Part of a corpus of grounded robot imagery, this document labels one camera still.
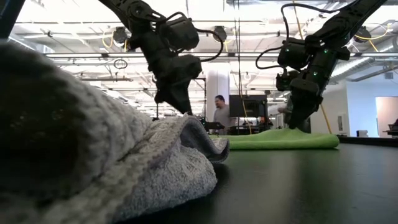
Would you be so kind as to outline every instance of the yellow cable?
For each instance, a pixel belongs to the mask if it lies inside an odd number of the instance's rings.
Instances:
[[[358,36],[358,35],[355,35],[355,37],[357,37],[357,38],[359,38],[359,39],[363,39],[363,40],[377,40],[377,39],[380,39],[381,37],[386,36],[386,35],[388,34],[388,29],[389,29],[389,28],[390,28],[390,25],[387,25],[386,32],[385,32],[383,35],[380,35],[380,36],[378,36],[378,37],[366,38],[366,37],[361,37],[361,36]]]
[[[227,42],[224,42],[224,46],[225,46],[225,51],[228,53]],[[251,135],[251,125],[250,125],[250,122],[248,121],[248,114],[246,113],[246,107],[244,105],[242,89],[241,89],[241,91],[239,91],[239,95],[241,96],[241,99],[242,99],[243,111],[244,111],[244,115],[245,115],[244,120],[249,124],[249,131],[250,131],[250,135]]]
[[[322,104],[321,104],[321,109],[322,109],[323,116],[325,117],[325,121],[326,121],[326,125],[328,126],[329,133],[331,134],[331,128],[330,128],[330,123],[329,123],[329,120],[328,120],[328,116],[326,115],[326,111],[323,108]]]
[[[104,38],[104,37],[102,38],[102,44],[103,44],[106,48],[111,48],[111,47],[113,46],[113,34],[114,34],[114,31],[112,32],[111,45],[106,44],[106,43],[105,43],[105,38]]]
[[[369,43],[371,43],[373,49],[374,49],[376,52],[379,52],[379,50],[376,48],[376,46],[373,44],[373,42],[372,42],[371,40],[369,40]]]
[[[296,21],[297,21],[298,30],[300,31],[300,37],[303,40],[304,39],[303,32],[301,30],[300,21],[299,21],[299,17],[297,16],[297,9],[295,6],[294,6],[294,14],[296,15]]]
[[[302,31],[301,31],[301,25],[300,25],[299,17],[297,16],[296,7],[294,7],[294,14],[296,15],[297,26],[298,26],[298,30],[300,31],[301,39],[303,40],[304,38],[303,38]],[[329,133],[331,134],[331,128],[330,128],[329,119],[328,119],[328,116],[326,115],[325,110],[323,109],[323,105],[322,104],[321,104],[321,108],[322,108],[323,116],[325,117],[326,125],[328,126]]]

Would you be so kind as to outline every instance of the pillar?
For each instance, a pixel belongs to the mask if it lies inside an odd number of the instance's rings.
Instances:
[[[214,103],[217,95],[225,98],[229,104],[229,69],[226,66],[218,66],[206,72],[206,117],[209,122],[213,121],[216,105]]]

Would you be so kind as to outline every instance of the black table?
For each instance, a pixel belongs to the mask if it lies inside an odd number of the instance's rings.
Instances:
[[[398,148],[234,151],[207,197],[125,223],[398,223]]]

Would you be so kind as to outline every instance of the man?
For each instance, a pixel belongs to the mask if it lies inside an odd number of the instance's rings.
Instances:
[[[293,103],[292,103],[292,100],[290,99],[290,97],[287,100],[287,105],[285,108],[278,108],[278,112],[284,114],[284,123],[285,124],[287,124],[289,122],[290,116],[292,114],[292,110],[293,110]],[[308,118],[306,120],[304,120],[303,123],[299,124],[297,126],[297,128],[304,133],[310,133],[310,123],[309,123]]]
[[[216,111],[214,112],[214,122],[220,122],[225,128],[217,130],[219,135],[227,135],[228,127],[231,125],[231,118],[229,118],[229,105],[225,104],[223,96],[218,95],[215,98]]]

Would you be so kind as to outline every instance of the computer screen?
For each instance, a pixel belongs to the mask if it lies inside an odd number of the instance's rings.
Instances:
[[[242,97],[240,95],[230,95],[229,116],[232,118],[258,118],[264,116],[264,102],[266,100],[266,95],[243,95]]]

